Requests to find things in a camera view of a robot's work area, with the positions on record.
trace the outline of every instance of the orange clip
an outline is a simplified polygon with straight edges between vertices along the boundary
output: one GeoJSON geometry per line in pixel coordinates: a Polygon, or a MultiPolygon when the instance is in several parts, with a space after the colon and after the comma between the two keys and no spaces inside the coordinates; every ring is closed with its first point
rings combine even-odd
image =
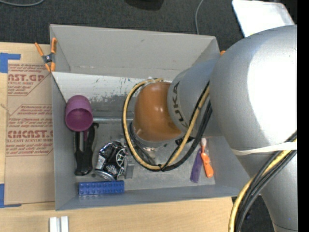
{"type": "Polygon", "coordinates": [[[50,71],[55,71],[56,68],[56,64],[53,60],[54,55],[56,54],[57,51],[57,39],[56,38],[52,38],[52,43],[51,43],[51,53],[49,55],[44,55],[41,47],[39,46],[38,43],[34,43],[34,45],[37,47],[37,50],[40,54],[40,56],[43,58],[44,63],[45,63],[45,67],[47,68],[47,70],[50,71]]]}
{"type": "Polygon", "coordinates": [[[213,176],[213,168],[210,165],[210,159],[208,155],[205,153],[207,140],[205,138],[202,138],[201,140],[201,158],[203,160],[204,170],[205,174],[208,178],[211,178],[213,176]]]}

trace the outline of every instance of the black carpet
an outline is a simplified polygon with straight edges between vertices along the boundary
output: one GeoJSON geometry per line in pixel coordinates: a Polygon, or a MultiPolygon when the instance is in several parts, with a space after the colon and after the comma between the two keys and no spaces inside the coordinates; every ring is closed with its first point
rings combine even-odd
{"type": "MultiPolygon", "coordinates": [[[[34,3],[39,0],[6,0],[34,3]]],[[[77,25],[196,34],[195,13],[201,0],[45,0],[33,7],[0,3],[0,41],[49,44],[49,25],[77,25]]],[[[199,33],[215,36],[226,50],[243,38],[232,0],[204,0],[197,21],[199,33]]],[[[297,0],[281,1],[297,24],[297,0]]],[[[267,208],[259,197],[242,232],[273,232],[267,208]]]]}

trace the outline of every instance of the gray box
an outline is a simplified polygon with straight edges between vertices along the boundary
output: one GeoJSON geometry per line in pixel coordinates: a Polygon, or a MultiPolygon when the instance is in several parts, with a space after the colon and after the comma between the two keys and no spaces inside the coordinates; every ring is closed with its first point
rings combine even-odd
{"type": "MultiPolygon", "coordinates": [[[[149,77],[171,81],[196,63],[219,58],[214,36],[51,25],[50,37],[58,41],[52,78],[56,210],[238,195],[249,177],[224,137],[216,137],[209,140],[212,178],[202,170],[198,184],[190,181],[196,149],[183,165],[168,172],[151,172],[135,163],[132,178],[124,179],[123,194],[79,196],[79,182],[103,179],[94,171],[74,175],[73,133],[64,120],[66,102],[76,94],[88,97],[94,117],[103,118],[93,155],[95,167],[100,148],[124,139],[122,106],[131,88],[149,77]]],[[[134,99],[128,117],[133,116],[133,107],[134,99]]],[[[161,157],[175,145],[168,144],[161,157]]]]}

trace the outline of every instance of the table surface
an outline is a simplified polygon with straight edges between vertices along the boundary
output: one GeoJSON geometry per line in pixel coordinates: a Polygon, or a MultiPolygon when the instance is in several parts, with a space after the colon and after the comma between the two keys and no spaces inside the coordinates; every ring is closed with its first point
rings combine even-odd
{"type": "MultiPolygon", "coordinates": [[[[5,171],[6,103],[7,74],[0,73],[0,183],[5,171]]],[[[2,231],[43,232],[48,231],[50,217],[68,216],[71,232],[225,232],[232,205],[230,197],[65,211],[56,211],[54,202],[31,203],[0,209],[0,226],[2,231]]]]}

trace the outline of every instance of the white paper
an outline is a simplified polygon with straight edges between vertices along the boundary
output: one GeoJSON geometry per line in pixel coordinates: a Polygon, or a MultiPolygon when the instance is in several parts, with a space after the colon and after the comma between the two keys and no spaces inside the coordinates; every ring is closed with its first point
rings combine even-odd
{"type": "Polygon", "coordinates": [[[232,6],[245,37],[294,22],[282,3],[233,0],[232,6]]]}

